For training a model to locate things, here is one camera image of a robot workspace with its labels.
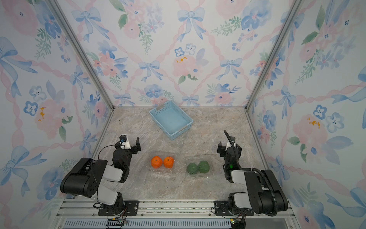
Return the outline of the green orange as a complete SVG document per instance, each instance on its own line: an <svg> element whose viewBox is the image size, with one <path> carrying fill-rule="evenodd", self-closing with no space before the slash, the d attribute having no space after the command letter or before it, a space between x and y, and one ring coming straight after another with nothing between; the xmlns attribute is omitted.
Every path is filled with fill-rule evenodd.
<svg viewBox="0 0 366 229"><path fill-rule="evenodd" d="M205 160L200 161L198 167L200 173L208 173L211 168L209 162Z"/></svg>
<svg viewBox="0 0 366 229"><path fill-rule="evenodd" d="M199 167L195 163L190 163L187 166L187 173L190 175L195 175L199 172Z"/></svg>

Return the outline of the clear container of oranges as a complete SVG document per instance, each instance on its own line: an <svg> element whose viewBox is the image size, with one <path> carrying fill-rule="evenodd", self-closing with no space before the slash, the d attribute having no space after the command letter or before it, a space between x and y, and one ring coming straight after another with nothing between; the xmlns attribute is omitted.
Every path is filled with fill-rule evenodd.
<svg viewBox="0 0 366 229"><path fill-rule="evenodd" d="M173 168L172 169L165 168L164 163L158 169L152 168L151 160L154 156L159 156L163 161L168 156L173 157L174 158ZM146 167L147 167L147 170L150 171L150 172L161 173L161 174L172 174L178 168L178 156L175 153L170 153L170 152L151 151L150 153L148 153L148 156L147 156L147 159L146 159Z"/></svg>

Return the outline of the clear container of green fruit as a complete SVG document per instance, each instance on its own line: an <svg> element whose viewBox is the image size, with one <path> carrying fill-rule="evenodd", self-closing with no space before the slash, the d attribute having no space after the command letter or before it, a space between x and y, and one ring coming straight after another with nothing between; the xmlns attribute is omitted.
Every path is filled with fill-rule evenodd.
<svg viewBox="0 0 366 229"><path fill-rule="evenodd" d="M205 161L208 161L209 164L210 164L210 171L208 173L200 173L198 172L197 174L195 175L190 175L187 173L187 166L188 164L190 163L195 163L196 165L199 165L199 162L202 161L202 160L205 160ZM185 174L189 177L189 178L208 178L212 175L215 174L215 167L214 167L214 163L212 161L212 159L208 156L208 155L203 155L203 156L190 156L190 157L185 157L184 158L184 172Z"/></svg>

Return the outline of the light blue plastic basket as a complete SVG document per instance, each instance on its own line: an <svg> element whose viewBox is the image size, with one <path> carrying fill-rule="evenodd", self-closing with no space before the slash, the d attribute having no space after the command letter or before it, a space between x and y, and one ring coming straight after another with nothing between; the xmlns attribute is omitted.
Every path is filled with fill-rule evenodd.
<svg viewBox="0 0 366 229"><path fill-rule="evenodd" d="M193 119L173 101L167 101L149 113L170 140L175 140L193 125Z"/></svg>

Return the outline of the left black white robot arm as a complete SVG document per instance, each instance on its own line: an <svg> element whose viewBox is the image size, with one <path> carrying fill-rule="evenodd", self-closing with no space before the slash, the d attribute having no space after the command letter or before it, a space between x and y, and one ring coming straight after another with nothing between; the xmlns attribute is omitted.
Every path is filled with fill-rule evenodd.
<svg viewBox="0 0 366 229"><path fill-rule="evenodd" d="M132 156L140 152L140 139L132 146L127 135L121 135L113 145L115 151L112 164L107 160L83 157L71 169L61 182L60 191L64 194L83 196L95 201L93 207L98 209L99 216L117 216L128 213L128 204L122 193L109 189L101 184L103 180L124 183L130 173Z"/></svg>

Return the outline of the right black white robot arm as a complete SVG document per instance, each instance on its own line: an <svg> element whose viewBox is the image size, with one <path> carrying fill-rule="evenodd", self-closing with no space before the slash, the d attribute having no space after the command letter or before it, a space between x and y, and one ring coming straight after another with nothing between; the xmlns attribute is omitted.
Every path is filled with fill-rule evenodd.
<svg viewBox="0 0 366 229"><path fill-rule="evenodd" d="M288 200L272 170L241 167L241 151L242 148L236 143L228 143L226 146L219 143L217 147L217 153L224 158L225 179L245 188L242 192L229 194L224 208L232 215L240 215L248 210L270 217L287 211Z"/></svg>

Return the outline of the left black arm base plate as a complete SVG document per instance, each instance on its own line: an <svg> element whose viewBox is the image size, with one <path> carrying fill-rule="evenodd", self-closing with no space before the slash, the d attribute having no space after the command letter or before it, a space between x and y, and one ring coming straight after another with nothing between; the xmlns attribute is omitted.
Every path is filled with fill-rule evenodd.
<svg viewBox="0 0 366 229"><path fill-rule="evenodd" d="M121 217L121 216L136 216L138 212L139 201L127 200L116 202L114 205L101 204L98 211L98 216Z"/></svg>

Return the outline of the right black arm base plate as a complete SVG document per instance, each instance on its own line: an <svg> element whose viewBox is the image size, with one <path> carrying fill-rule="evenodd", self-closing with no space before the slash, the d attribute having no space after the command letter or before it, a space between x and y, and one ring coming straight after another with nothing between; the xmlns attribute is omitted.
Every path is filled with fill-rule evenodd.
<svg viewBox="0 0 366 229"><path fill-rule="evenodd" d="M216 216L233 216L239 217L241 216L254 216L254 212L248 209L237 209L237 210L230 210L229 204L227 200L216 200L214 201L213 207L214 213Z"/></svg>

